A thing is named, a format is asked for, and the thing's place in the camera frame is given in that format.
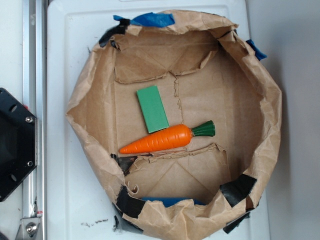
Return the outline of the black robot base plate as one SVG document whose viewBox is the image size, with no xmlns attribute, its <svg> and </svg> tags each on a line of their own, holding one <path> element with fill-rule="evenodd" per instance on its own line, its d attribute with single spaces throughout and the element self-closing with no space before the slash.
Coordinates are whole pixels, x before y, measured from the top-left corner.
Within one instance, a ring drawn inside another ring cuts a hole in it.
<svg viewBox="0 0 320 240">
<path fill-rule="evenodd" d="M 37 118 L 0 89 L 0 201 L 36 168 Z"/>
</svg>

